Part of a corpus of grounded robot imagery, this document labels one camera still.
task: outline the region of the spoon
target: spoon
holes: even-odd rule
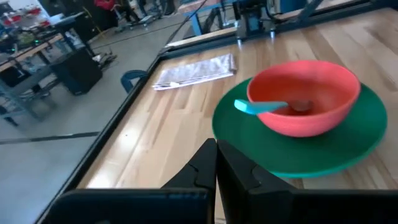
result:
[[[290,102],[284,101],[268,101],[251,103],[246,100],[235,100],[234,106],[236,109],[247,114],[261,114],[271,112],[286,106],[291,107],[296,112],[306,112],[312,108],[312,101],[310,100],[294,100]]]

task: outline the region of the cable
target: cable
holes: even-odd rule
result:
[[[169,44],[170,41],[173,40],[173,38],[175,37],[175,35],[177,34],[177,32],[180,31],[181,27],[182,27],[188,20],[190,20],[190,19],[192,18],[192,16],[196,15],[197,12],[199,11],[199,9],[201,9],[202,6],[205,5],[206,2],[207,2],[207,0],[204,0],[204,1],[200,4],[199,8],[197,8],[197,9],[195,10],[195,12],[193,12],[193,13],[191,14],[191,16],[187,16],[187,17],[184,19],[184,21],[181,22],[180,26],[179,26],[179,27],[172,33],[172,35],[170,35],[170,37],[167,39],[165,45]]]

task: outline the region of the spoon handle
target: spoon handle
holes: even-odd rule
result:
[[[286,102],[283,101],[270,101],[270,102],[258,102],[251,103],[246,100],[235,100],[234,106],[236,109],[245,112],[247,114],[260,114],[271,112],[279,108],[288,106]]]

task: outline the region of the chair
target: chair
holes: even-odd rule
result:
[[[122,83],[122,86],[126,93],[129,93],[134,88],[134,85],[131,81],[133,79],[144,78],[146,76],[148,76],[148,73],[146,71],[130,70],[121,77],[120,82]]]

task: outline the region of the wooden tabletop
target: wooden tabletop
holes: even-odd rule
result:
[[[166,68],[232,53],[233,77],[183,88],[154,91]],[[342,21],[295,30],[162,62],[91,166],[80,187],[161,187],[207,138],[221,97],[241,81],[271,65],[298,59],[343,65],[384,102],[388,128],[376,150],[357,165],[312,179],[286,179],[306,189],[397,189],[398,184],[398,12],[383,9]],[[216,217],[223,218],[220,196]]]

